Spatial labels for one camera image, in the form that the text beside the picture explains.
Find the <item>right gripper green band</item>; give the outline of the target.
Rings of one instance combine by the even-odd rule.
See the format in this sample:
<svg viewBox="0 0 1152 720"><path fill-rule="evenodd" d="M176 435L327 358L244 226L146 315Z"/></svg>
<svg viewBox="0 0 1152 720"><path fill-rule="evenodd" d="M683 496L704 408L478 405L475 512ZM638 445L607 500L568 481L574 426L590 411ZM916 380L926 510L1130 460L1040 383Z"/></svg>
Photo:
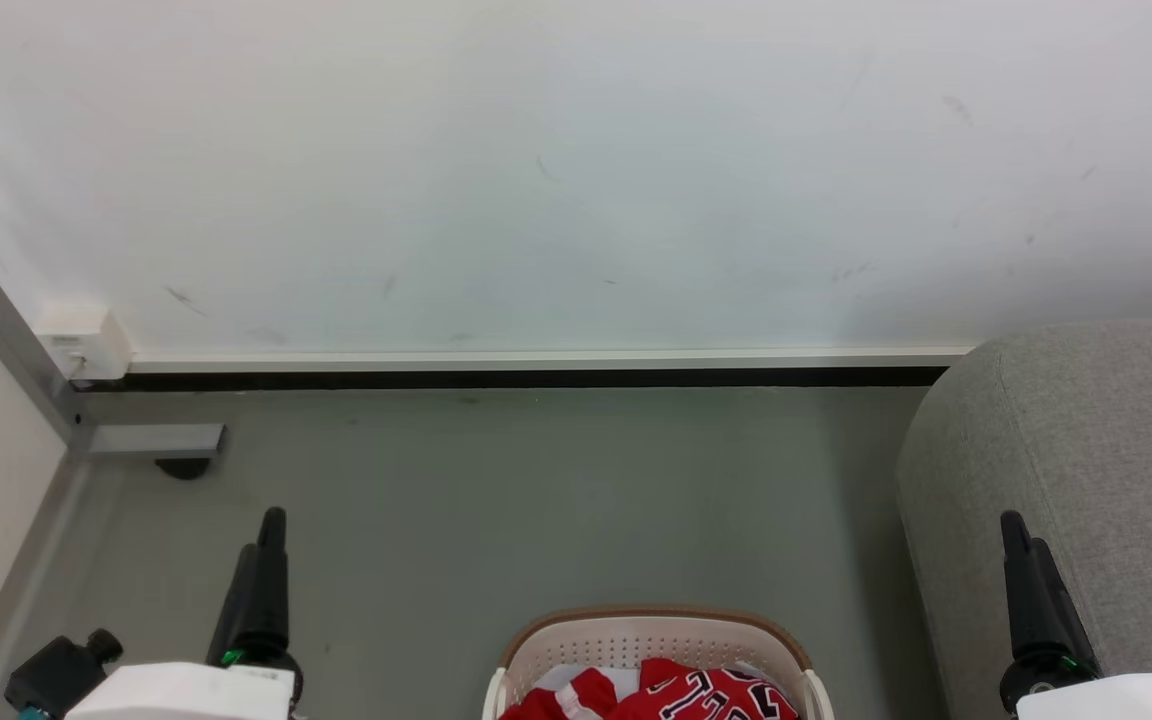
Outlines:
<svg viewBox="0 0 1152 720"><path fill-rule="evenodd" d="M1006 667L998 694L1006 714L1018 714L1021 698L1030 694L1093 682L1102 679L1102 673L1048 544L1043 538L1030 537L1020 511L1002 511L1000 530L1005 541L1011 655L1018 657L1014 657ZM1038 650L1049 641L1046 593L1068 637L1066 646L1070 651L1055 647Z"/></svg>

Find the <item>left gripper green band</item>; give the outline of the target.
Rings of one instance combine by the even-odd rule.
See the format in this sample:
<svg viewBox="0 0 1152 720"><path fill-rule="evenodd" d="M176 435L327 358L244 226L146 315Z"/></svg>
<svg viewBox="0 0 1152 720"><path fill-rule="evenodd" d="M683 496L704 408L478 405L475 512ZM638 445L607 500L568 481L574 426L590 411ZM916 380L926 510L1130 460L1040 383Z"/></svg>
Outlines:
<svg viewBox="0 0 1152 720"><path fill-rule="evenodd" d="M262 516L256 543L238 552L236 571L221 602L215 632L209 643L206 662L229 673L278 680L289 692L289 707L298 707L305 675L291 653L289 611L287 515L270 507ZM253 632L268 647L248 637L248 611L253 602Z"/></svg>

